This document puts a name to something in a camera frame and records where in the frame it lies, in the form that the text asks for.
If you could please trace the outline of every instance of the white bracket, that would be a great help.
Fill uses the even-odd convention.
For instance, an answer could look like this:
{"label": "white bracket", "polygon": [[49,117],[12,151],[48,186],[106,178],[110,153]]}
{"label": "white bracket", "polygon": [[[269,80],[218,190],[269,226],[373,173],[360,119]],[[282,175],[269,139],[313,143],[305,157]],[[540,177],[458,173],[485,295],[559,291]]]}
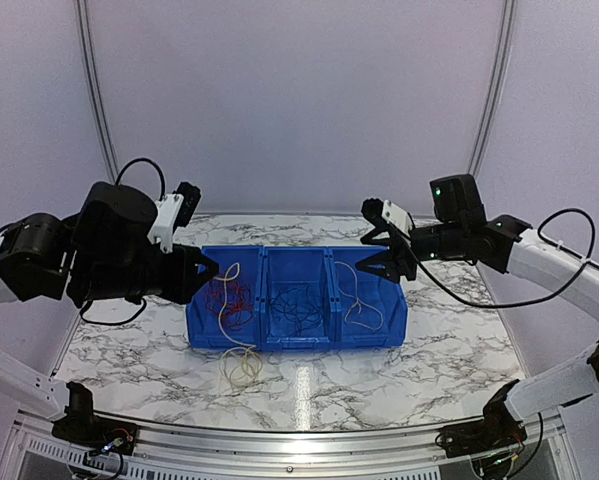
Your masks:
{"label": "white bracket", "polygon": [[410,232],[410,230],[414,227],[410,221],[408,212],[406,212],[399,205],[395,205],[390,200],[385,200],[383,202],[383,211],[381,212],[381,217],[386,222],[393,224],[406,235],[409,235],[408,232]]}
{"label": "white bracket", "polygon": [[63,418],[70,401],[65,382],[49,378],[1,350],[0,392],[50,421]]}
{"label": "white bracket", "polygon": [[160,243],[163,253],[172,253],[174,225],[182,203],[183,195],[178,193],[168,194],[155,202],[157,218],[148,232],[148,240],[152,244]]}

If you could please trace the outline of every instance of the metal edge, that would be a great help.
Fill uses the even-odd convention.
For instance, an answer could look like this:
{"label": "metal edge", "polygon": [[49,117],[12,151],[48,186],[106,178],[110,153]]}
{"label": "metal edge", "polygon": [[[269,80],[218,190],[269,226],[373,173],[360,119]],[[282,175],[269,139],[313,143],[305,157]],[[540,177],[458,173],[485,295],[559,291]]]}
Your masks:
{"label": "metal edge", "polygon": [[[381,475],[468,460],[447,459],[435,445],[439,428],[450,423],[454,422],[375,431],[268,433],[137,420],[137,445],[128,460],[145,467],[194,469],[209,476],[239,473],[255,478],[273,477],[288,466],[293,467],[295,476],[309,478]],[[546,439],[565,433],[556,410],[546,414],[544,423]],[[48,437],[52,424],[19,412],[15,427]],[[528,443],[536,441],[539,422],[528,422],[526,428]]]}
{"label": "metal edge", "polygon": [[50,372],[51,377],[54,377],[59,371],[59,368],[61,367],[61,363],[63,362],[63,359],[66,356],[66,353],[68,352],[68,348],[72,343],[72,339],[75,336],[77,328],[79,327],[79,320],[79,312],[76,311],[72,317],[72,320],[68,324],[68,328],[66,328],[66,331],[64,332],[63,339],[61,340],[61,348],[59,349],[59,352],[55,357],[55,361],[52,364],[52,370]]}
{"label": "metal edge", "polygon": [[79,47],[84,65],[84,75],[88,86],[88,97],[92,114],[94,116],[97,137],[101,146],[104,165],[110,181],[115,181],[119,174],[116,154],[112,145],[108,122],[103,108],[103,99],[99,89],[99,78],[93,52],[92,34],[90,29],[90,15],[87,0],[75,0],[75,14]]}
{"label": "metal edge", "polygon": [[[437,218],[434,215],[424,215],[424,214],[415,214],[412,213],[412,216],[415,220],[437,220]],[[230,215],[230,216],[239,216],[239,215],[243,215],[243,216],[291,216],[291,217],[346,217],[346,218],[355,218],[355,217],[359,217],[361,218],[361,213],[357,212],[307,212],[305,210],[303,211],[297,211],[297,212],[279,212],[279,211],[272,211],[272,210],[253,210],[252,212],[244,212],[244,211],[239,211],[239,210],[204,210],[199,209],[195,211],[195,216],[193,218],[196,218],[196,216],[198,215],[203,215],[203,216],[208,216],[208,217],[217,217],[217,216],[221,216],[221,215]]]}
{"label": "metal edge", "polygon": [[[42,457],[66,463],[68,468],[78,467],[80,469],[88,470],[93,474],[99,474],[100,470],[92,468],[92,466],[83,465],[83,454],[86,452],[85,448],[77,447],[68,444],[65,441],[57,440],[52,438],[50,435],[35,432],[32,430],[26,430],[25,433],[26,441],[24,442],[23,454],[28,452],[40,455]],[[256,463],[245,464],[245,465],[231,465],[233,472],[228,474],[219,473],[216,471],[200,470],[198,465],[194,462],[194,459],[186,458],[182,462],[173,462],[172,459],[160,459],[153,456],[148,457],[145,455],[124,457],[124,463],[126,464],[126,471],[122,476],[124,478],[132,479],[145,479],[155,478],[157,480],[165,479],[180,479],[180,480],[201,480],[201,478],[208,478],[208,480],[247,480],[254,478],[261,478],[259,470],[253,471],[253,466],[256,468]],[[105,467],[107,470],[114,470],[117,464],[116,457],[98,457],[96,460],[98,468]],[[366,475],[359,476],[358,472],[352,470],[349,465],[342,466],[341,471],[344,475],[352,473],[352,476],[346,475],[345,480],[377,480],[376,474],[370,472]],[[292,473],[293,477],[299,478],[316,478],[312,475],[314,472],[302,471],[302,465],[296,464],[296,468],[292,463],[275,466],[275,470],[264,474],[268,478],[288,478],[288,474]],[[431,480],[433,478],[439,478],[440,471],[437,465],[424,467],[424,468],[409,468],[408,470],[394,471],[389,473],[390,477],[401,477],[402,475],[408,478],[422,478]]]}
{"label": "metal edge", "polygon": [[[479,273],[479,276],[481,277],[483,284],[486,286],[486,290],[488,290],[490,297],[496,301],[496,297],[494,295],[494,289],[492,288],[492,285],[490,285],[490,282],[488,281],[486,276],[484,276],[484,268],[485,267],[481,264],[477,265],[477,272]],[[512,344],[512,348],[514,349],[515,355],[517,356],[517,360],[519,360],[519,365],[521,366],[521,371],[523,372],[523,374],[525,375],[526,378],[530,378],[532,375],[530,373],[530,369],[528,368],[528,363],[526,362],[526,359],[523,356],[523,353],[521,352],[521,350],[518,347],[518,341],[514,334],[514,331],[508,325],[508,319],[507,319],[507,315],[506,315],[507,312],[508,311],[505,309],[497,309],[497,313],[499,315],[499,318],[501,319],[503,328],[506,330],[506,333],[508,334],[508,338],[510,339],[510,343]]]}
{"label": "metal edge", "polygon": [[[564,408],[565,407],[559,407],[560,415],[561,415],[561,411]],[[581,478],[582,478],[581,471],[579,470],[579,464],[577,463],[577,458],[575,456],[574,449],[572,447],[572,443],[570,443],[570,434],[568,433],[568,429],[566,428],[565,424],[564,424],[564,430],[566,431],[566,434],[560,438],[560,441],[562,442],[562,446],[563,446],[563,449],[562,449],[563,454],[566,457],[566,462],[571,467],[573,479],[581,480]]]}
{"label": "metal edge", "polygon": [[23,463],[25,454],[23,443],[26,435],[27,434],[22,429],[17,428],[16,425],[10,428],[6,439],[6,445],[0,458],[0,480],[18,478],[15,473],[21,469]]}
{"label": "metal edge", "polygon": [[568,451],[568,435],[548,439],[552,463],[559,480],[581,480],[579,468]]}
{"label": "metal edge", "polygon": [[477,137],[468,164],[468,173],[477,176],[483,164],[483,159],[488,145],[488,138],[494,122],[497,106],[503,90],[505,73],[508,67],[510,47],[512,43],[512,32],[515,19],[516,0],[505,0],[501,24],[499,28],[499,39],[497,41],[495,59],[490,76],[490,85],[486,95],[486,103],[481,115],[481,122],[477,131]]}

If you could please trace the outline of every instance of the curved white panel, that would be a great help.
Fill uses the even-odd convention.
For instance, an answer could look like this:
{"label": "curved white panel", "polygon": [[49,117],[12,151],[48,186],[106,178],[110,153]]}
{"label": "curved white panel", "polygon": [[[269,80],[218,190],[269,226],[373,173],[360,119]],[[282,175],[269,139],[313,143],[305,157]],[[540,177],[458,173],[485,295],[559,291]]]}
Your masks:
{"label": "curved white panel", "polygon": [[195,182],[205,211],[430,214],[428,181],[467,169],[502,5],[92,2],[118,157]]}

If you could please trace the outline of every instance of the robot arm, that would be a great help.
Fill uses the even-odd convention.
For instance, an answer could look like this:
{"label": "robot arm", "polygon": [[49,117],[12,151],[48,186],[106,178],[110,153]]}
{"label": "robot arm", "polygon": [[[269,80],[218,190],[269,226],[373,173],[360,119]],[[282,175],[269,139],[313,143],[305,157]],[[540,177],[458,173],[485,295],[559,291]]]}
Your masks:
{"label": "robot arm", "polygon": [[[7,226],[0,233],[0,303],[58,300],[64,290],[78,308],[110,298],[139,303],[145,295],[189,303],[219,270],[199,248],[172,240],[200,198],[187,183],[153,202],[132,187],[98,182],[77,215],[39,213]],[[94,415],[83,385],[50,378],[2,350],[0,391],[54,422],[54,436],[76,444],[101,449],[119,428],[136,436],[136,425]],[[116,451],[133,447],[124,441]]]}
{"label": "robot arm", "polygon": [[[364,202],[362,213],[375,228],[362,243],[388,250],[358,262],[359,270],[398,282],[400,276],[413,280],[426,260],[482,262],[551,292],[562,290],[579,273],[560,296],[599,322],[598,266],[587,265],[579,272],[589,259],[544,241],[519,219],[504,215],[487,221],[470,175],[435,180],[431,190],[441,223],[421,228],[390,201]],[[484,407],[483,420],[445,427],[439,445],[449,457],[456,457],[513,444],[515,436],[526,438],[525,419],[594,394],[599,394],[599,342],[540,375],[505,385]]]}

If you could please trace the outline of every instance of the marble surface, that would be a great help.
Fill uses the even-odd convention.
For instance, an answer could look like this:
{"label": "marble surface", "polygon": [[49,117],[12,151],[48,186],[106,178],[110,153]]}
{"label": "marble surface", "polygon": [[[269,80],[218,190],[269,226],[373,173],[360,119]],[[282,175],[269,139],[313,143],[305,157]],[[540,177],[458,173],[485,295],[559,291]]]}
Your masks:
{"label": "marble surface", "polygon": [[[197,216],[177,241],[190,245],[359,246],[361,217]],[[430,262],[465,298],[490,301],[475,268]],[[410,309],[400,348],[263,354],[257,383],[233,390],[221,353],[190,348],[184,307],[148,298],[132,324],[82,324],[57,376],[90,388],[99,410],[180,424],[255,430],[354,430],[411,426],[480,413],[523,374],[494,311],[452,300],[419,274],[402,281]],[[117,321],[135,306],[98,302],[91,318]]]}

